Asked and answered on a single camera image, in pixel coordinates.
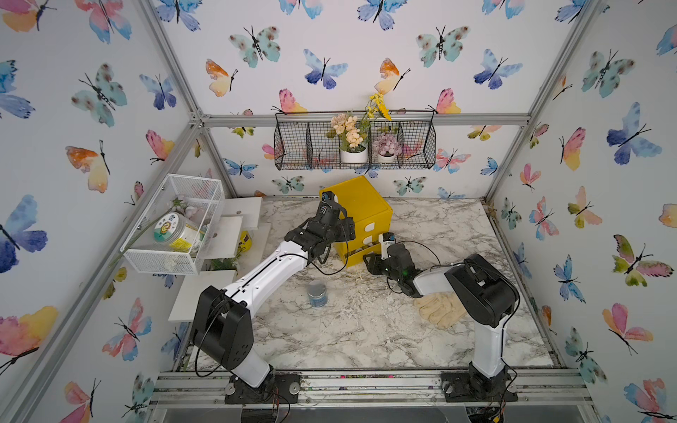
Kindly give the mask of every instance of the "marble surface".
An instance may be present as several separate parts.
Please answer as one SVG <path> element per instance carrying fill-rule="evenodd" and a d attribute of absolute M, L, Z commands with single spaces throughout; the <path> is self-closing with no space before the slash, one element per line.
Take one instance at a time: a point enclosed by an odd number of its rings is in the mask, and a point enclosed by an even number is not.
<path fill-rule="evenodd" d="M 479 201 L 391 198 L 387 202 L 393 207 L 391 231 L 397 240 L 426 244 L 443 264 L 478 252 L 514 280 Z M 261 221 L 272 223 L 264 256 L 290 229 L 314 215 L 317 206 L 317 200 L 264 199 Z M 413 243 L 407 248 L 417 268 L 437 264 L 425 248 Z M 341 265 L 332 251 L 322 269 L 330 273 Z M 306 285 L 312 280 L 327 285 L 325 307 L 315 309 L 308 302 Z M 552 365 L 528 304 L 523 298 L 508 324 L 504 358 L 511 365 Z M 421 319 L 413 298 L 393 293 L 385 277 L 370 275 L 363 265 L 334 276 L 307 267 L 268 299 L 253 327 L 254 349 L 280 370 L 465 366 L 473 358 L 475 341 L 474 321 L 468 315 L 448 330 L 438 329 Z M 198 369 L 212 369 L 215 364 L 200 354 Z"/>

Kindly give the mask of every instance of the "pink butterfly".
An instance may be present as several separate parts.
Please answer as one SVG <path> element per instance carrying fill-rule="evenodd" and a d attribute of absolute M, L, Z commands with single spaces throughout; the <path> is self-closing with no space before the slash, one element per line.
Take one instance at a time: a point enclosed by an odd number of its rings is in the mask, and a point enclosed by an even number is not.
<path fill-rule="evenodd" d="M 452 154 L 450 156 L 449 153 L 440 148 L 437 151 L 437 155 L 435 157 L 435 166 L 433 166 L 433 170 L 435 172 L 439 172 L 446 167 L 449 173 L 458 172 L 461 169 L 460 166 L 458 166 L 458 164 L 468 160 L 471 154 L 456 155 L 457 151 L 458 150 L 452 151 Z"/>
<path fill-rule="evenodd" d="M 139 336 L 149 333 L 152 324 L 150 316 L 141 318 L 143 313 L 144 306 L 141 305 L 141 299 L 137 298 L 129 312 L 128 325 L 125 325 L 122 319 L 118 317 L 120 323 L 116 323 L 116 325 L 122 326 L 125 331 L 112 337 L 101 351 L 117 357 L 122 350 L 123 360 L 133 361 L 139 355 L 139 349 L 136 347 Z"/>
<path fill-rule="evenodd" d="M 541 171 L 536 171 L 531 174 L 531 163 L 527 163 L 524 165 L 524 171 L 519 173 L 519 179 L 522 180 L 522 185 L 526 185 L 527 187 L 531 188 L 533 191 L 533 187 L 531 186 L 532 183 L 536 182 L 538 178 L 541 177 Z"/>
<path fill-rule="evenodd" d="M 543 197 L 536 205 L 537 210 L 532 210 L 529 215 L 529 222 L 536 224 L 536 238 L 543 241 L 546 239 L 545 233 L 550 236 L 559 235 L 559 230 L 548 218 L 554 213 L 552 210 L 548 213 L 546 210 L 546 198 Z"/>
<path fill-rule="evenodd" d="M 644 328 L 630 328 L 626 330 L 628 322 L 628 308 L 622 304 L 615 303 L 611 311 L 604 309 L 602 312 L 604 321 L 609 325 L 610 331 L 615 333 L 628 346 L 628 352 L 632 355 L 632 351 L 637 354 L 634 348 L 630 346 L 628 339 L 652 341 L 653 334 Z"/>

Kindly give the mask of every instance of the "beige glove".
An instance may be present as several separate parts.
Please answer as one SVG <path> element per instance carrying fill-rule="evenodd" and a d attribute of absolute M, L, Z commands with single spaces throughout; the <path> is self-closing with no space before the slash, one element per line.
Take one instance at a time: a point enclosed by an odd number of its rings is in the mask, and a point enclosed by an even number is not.
<path fill-rule="evenodd" d="M 455 292 L 438 292 L 414 300 L 423 320 L 428 320 L 440 329 L 451 328 L 466 313 L 465 307 Z"/>

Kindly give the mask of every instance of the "yellow box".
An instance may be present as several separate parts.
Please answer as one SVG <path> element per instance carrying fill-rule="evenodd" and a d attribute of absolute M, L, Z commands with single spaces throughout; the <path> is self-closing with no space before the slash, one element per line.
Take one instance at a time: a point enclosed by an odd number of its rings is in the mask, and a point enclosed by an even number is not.
<path fill-rule="evenodd" d="M 362 263 L 362 257 L 370 252 L 380 254 L 378 236 L 390 230 L 393 209 L 367 178 L 360 176 L 337 183 L 321 190 L 320 195 L 325 191 L 333 192 L 336 202 L 343 206 L 348 216 L 355 221 L 355 239 L 348 241 L 348 249 L 346 250 L 345 242 L 334 243 L 334 248 L 341 259 L 348 258 L 347 266 Z"/>

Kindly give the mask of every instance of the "wall-mounted basket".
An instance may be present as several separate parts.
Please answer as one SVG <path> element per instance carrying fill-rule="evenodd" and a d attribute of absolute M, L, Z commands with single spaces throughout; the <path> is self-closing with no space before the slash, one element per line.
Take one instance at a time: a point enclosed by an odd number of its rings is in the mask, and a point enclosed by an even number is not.
<path fill-rule="evenodd" d="M 177 196 L 183 196 L 188 206 L 204 211 L 203 217 L 199 220 L 194 217 L 192 220 L 192 224 L 201 230 L 189 243 L 197 244 L 198 238 L 202 241 L 191 252 L 177 252 L 166 244 L 155 242 L 152 227 L 144 231 L 151 224 L 155 226 L 155 220 L 169 210 L 168 203 Z M 125 252 L 125 258 L 141 273 L 198 275 L 204 262 L 202 256 L 208 250 L 214 230 L 223 214 L 223 205 L 223 186 L 220 180 L 169 174 L 162 181 L 160 189 L 153 194 L 150 204 L 134 225 L 134 230 L 127 236 L 121 252 L 133 242 L 132 247 Z M 133 239 L 142 231 L 134 242 Z"/>
<path fill-rule="evenodd" d="M 393 114 L 372 122 L 367 134 L 368 159 L 365 163 L 341 161 L 339 137 L 331 136 L 331 117 L 342 112 L 278 113 L 274 134 L 275 166 L 279 169 L 430 169 L 435 163 L 434 112 L 411 111 L 412 115 Z M 378 161 L 378 138 L 392 133 L 402 146 L 393 163 Z"/>

